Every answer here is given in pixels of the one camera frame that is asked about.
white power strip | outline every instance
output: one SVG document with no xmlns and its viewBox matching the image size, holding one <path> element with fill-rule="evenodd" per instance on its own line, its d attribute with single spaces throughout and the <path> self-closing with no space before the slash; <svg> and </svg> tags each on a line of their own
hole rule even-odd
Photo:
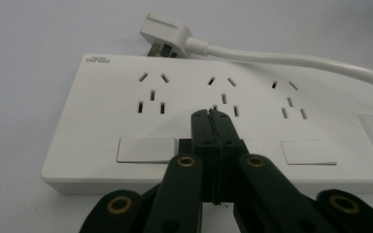
<svg viewBox="0 0 373 233">
<path fill-rule="evenodd" d="M 373 85 L 305 68 L 104 54 L 84 56 L 42 177 L 64 194 L 144 192 L 190 138 L 191 114 L 210 108 L 300 191 L 373 193 Z"/>
</svg>

electrical outlet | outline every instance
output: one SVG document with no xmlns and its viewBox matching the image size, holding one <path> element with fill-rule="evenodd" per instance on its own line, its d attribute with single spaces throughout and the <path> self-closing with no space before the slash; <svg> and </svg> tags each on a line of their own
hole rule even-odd
<svg viewBox="0 0 373 233">
<path fill-rule="evenodd" d="M 228 114 L 250 152 L 304 193 L 373 193 L 373 85 L 312 69 L 87 54 L 42 177 L 64 194 L 143 192 L 160 182 L 190 116 Z"/>
</svg>

table surface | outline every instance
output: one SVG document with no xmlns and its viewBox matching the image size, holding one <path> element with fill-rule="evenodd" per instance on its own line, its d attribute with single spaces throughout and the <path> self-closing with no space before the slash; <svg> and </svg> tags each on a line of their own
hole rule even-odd
<svg viewBox="0 0 373 233">
<path fill-rule="evenodd" d="M 81 57 L 146 55 L 148 12 L 226 48 L 373 69 L 368 0 L 0 1 L 0 232 L 79 231 L 100 196 L 59 195 L 40 172 Z M 373 195 L 359 197 L 373 206 Z M 203 218 L 203 232 L 239 232 L 230 205 L 205 205 Z"/>
</svg>

brand logo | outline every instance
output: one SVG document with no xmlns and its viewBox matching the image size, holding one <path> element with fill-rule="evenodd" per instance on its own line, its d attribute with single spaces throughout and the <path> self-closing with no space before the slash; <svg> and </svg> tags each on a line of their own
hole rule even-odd
<svg viewBox="0 0 373 233">
<path fill-rule="evenodd" d="M 86 62 L 100 62 L 100 63 L 109 63 L 111 60 L 106 57 L 93 56 L 92 58 L 87 58 Z"/>
</svg>

white power cord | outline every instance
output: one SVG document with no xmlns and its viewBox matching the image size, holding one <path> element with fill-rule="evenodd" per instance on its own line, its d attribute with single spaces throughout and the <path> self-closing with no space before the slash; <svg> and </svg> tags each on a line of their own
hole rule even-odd
<svg viewBox="0 0 373 233">
<path fill-rule="evenodd" d="M 141 28 L 141 35 L 150 44 L 155 45 L 156 51 L 157 46 L 162 47 L 162 51 L 167 47 L 172 49 L 173 54 L 181 57 L 187 57 L 190 53 L 195 53 L 245 63 L 306 67 L 348 76 L 373 84 L 373 70 L 313 56 L 229 50 L 213 46 L 209 42 L 193 38 L 189 28 L 182 22 L 153 13 L 147 15 Z"/>
</svg>

